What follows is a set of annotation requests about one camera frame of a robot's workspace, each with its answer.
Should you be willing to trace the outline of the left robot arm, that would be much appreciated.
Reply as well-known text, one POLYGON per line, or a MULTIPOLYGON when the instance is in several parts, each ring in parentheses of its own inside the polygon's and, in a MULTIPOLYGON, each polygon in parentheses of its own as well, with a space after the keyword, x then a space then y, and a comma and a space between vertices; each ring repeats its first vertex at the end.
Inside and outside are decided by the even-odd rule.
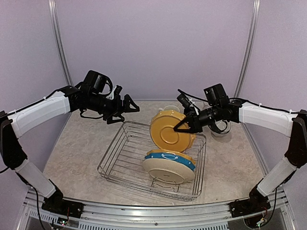
POLYGON ((62 192, 42 173, 68 116, 75 111, 85 118, 90 110, 108 125, 124 122, 125 113, 139 106, 122 87, 90 70, 77 85, 55 89, 42 99, 10 112, 0 113, 0 154, 4 165, 30 184, 57 213, 67 209, 62 192))

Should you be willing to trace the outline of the white ribbed mug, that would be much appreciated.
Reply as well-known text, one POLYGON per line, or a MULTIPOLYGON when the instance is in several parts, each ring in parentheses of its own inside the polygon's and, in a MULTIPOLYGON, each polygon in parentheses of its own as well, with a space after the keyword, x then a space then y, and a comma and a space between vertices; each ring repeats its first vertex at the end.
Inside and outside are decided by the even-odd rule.
POLYGON ((161 112, 161 111, 171 111, 171 110, 180 113, 180 109, 177 106, 175 106, 175 105, 167 105, 164 108, 158 108, 158 112, 161 112))

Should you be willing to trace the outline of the tall clear glass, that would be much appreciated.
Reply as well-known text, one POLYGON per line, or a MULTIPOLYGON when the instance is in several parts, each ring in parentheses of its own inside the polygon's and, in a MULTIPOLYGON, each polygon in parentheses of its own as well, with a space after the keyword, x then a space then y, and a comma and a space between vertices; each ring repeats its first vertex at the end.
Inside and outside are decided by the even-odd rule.
POLYGON ((212 110, 215 108, 215 103, 203 102, 203 110, 212 110))

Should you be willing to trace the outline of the white blue-rimmed bowl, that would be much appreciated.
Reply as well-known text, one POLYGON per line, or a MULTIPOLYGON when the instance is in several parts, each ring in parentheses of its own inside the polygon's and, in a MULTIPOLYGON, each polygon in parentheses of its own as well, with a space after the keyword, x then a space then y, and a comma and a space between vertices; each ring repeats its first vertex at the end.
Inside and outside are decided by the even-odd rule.
POLYGON ((232 125, 226 120, 217 121, 214 124, 209 125, 211 134, 215 137, 224 137, 230 133, 232 125))

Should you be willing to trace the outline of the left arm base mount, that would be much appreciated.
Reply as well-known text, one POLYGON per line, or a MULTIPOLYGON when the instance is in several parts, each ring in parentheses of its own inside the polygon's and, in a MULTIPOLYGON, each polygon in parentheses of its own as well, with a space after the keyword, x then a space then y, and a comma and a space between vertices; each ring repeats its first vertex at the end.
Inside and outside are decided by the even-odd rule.
POLYGON ((50 197, 44 198, 42 209, 67 217, 80 219, 83 213, 84 204, 64 199, 60 189, 51 180, 50 182, 55 187, 55 192, 50 197))

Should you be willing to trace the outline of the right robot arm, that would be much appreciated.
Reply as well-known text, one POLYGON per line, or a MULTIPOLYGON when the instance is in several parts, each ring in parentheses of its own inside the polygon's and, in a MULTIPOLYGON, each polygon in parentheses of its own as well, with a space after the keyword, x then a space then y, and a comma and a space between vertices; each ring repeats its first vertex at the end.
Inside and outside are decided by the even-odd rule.
POLYGON ((247 99, 229 97, 220 83, 203 91, 208 108, 200 110, 193 103, 194 96, 179 90, 177 100, 183 106, 186 117, 175 125, 174 131, 195 134, 218 121, 241 123, 247 127, 264 129, 264 143, 277 150, 285 150, 282 158, 249 193, 245 208, 248 212, 255 213, 264 205, 272 191, 306 165, 307 112, 272 108, 247 99))

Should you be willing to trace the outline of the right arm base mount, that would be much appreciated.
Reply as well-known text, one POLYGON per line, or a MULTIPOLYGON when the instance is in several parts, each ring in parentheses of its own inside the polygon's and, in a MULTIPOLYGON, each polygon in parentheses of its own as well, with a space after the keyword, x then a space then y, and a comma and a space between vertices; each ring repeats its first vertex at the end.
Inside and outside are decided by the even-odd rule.
POLYGON ((233 218, 254 214, 271 208, 268 196, 263 196, 256 188, 250 191, 249 198, 235 200, 228 205, 233 218))

